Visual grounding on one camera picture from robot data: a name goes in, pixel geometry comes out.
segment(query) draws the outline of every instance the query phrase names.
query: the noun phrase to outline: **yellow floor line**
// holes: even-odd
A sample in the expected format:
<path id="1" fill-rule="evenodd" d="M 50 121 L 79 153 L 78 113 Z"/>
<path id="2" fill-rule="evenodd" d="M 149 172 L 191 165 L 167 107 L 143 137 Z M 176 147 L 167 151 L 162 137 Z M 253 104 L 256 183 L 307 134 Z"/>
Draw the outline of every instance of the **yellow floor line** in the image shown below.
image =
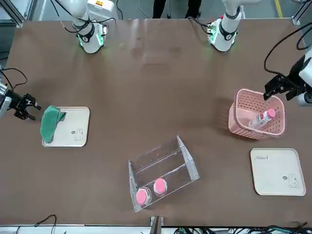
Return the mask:
<path id="1" fill-rule="evenodd" d="M 283 18 L 282 8 L 281 8 L 281 4 L 279 3 L 279 0 L 275 0 L 275 5 L 276 5 L 278 17 Z"/>

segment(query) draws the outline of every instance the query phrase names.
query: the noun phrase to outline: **green cloth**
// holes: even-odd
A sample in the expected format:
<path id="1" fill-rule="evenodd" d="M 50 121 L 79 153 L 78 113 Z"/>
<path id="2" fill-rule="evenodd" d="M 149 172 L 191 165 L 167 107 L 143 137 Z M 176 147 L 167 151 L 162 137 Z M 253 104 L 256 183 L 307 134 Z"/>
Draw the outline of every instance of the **green cloth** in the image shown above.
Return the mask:
<path id="1" fill-rule="evenodd" d="M 65 112 L 61 112 L 60 108 L 49 106 L 43 113 L 41 120 L 40 134 L 45 143 L 51 143 L 57 124 L 65 118 Z"/>

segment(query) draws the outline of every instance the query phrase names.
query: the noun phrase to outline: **clear acrylic box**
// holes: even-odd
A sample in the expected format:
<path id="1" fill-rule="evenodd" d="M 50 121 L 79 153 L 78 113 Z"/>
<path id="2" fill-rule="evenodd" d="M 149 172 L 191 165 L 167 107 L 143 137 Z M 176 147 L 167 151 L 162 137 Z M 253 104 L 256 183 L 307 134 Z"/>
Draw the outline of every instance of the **clear acrylic box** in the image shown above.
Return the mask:
<path id="1" fill-rule="evenodd" d="M 153 190 L 156 179 L 167 182 L 167 193 L 156 196 Z M 130 194 L 135 212 L 150 206 L 156 201 L 199 179 L 194 160 L 179 136 L 173 140 L 129 160 Z M 136 194 L 140 187 L 152 192 L 152 201 L 147 206 L 137 203 Z"/>

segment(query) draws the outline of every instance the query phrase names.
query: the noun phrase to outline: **tabletop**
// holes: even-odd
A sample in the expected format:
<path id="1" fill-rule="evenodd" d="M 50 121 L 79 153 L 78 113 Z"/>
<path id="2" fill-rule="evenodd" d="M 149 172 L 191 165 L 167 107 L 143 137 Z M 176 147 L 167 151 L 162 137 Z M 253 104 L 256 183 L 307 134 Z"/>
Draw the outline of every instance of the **tabletop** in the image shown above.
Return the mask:
<path id="1" fill-rule="evenodd" d="M 7 68 L 22 70 L 28 92 L 45 109 L 90 108 L 87 144 L 44 148 L 36 121 L 9 111 L 0 121 L 0 224 L 34 224 L 50 214 L 58 224 L 171 226 L 293 226 L 312 223 L 312 109 L 286 102 L 286 134 L 273 140 L 235 137 L 228 111 L 239 88 L 264 91 L 269 50 L 295 27 L 290 19 L 245 19 L 227 53 L 211 47 L 187 19 L 111 22 L 107 43 L 89 55 L 60 22 L 26 22 L 16 29 Z M 300 35 L 282 43 L 268 67 L 287 74 L 303 55 Z M 12 83 L 22 81 L 7 71 Z M 179 135 L 200 179 L 134 213 L 128 159 Z M 260 196 L 253 186 L 252 148 L 295 148 L 307 192 Z"/>

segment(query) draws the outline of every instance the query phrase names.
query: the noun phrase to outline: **pink lid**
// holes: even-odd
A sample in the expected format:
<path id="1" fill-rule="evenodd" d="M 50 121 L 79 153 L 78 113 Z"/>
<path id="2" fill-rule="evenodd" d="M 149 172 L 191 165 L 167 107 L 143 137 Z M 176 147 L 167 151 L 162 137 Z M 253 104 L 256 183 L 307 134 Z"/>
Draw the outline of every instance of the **pink lid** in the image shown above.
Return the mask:
<path id="1" fill-rule="evenodd" d="M 139 189 L 139 191 L 136 193 L 136 202 L 140 205 L 144 205 L 146 201 L 146 193 L 143 189 Z"/>
<path id="2" fill-rule="evenodd" d="M 269 117 L 269 118 L 274 118 L 276 112 L 275 112 L 274 109 L 268 109 L 267 114 L 268 114 L 268 117 Z"/>
<path id="3" fill-rule="evenodd" d="M 166 182 L 165 180 L 159 178 L 155 181 L 155 185 L 154 188 L 156 190 L 156 192 L 163 193 L 166 190 Z"/>

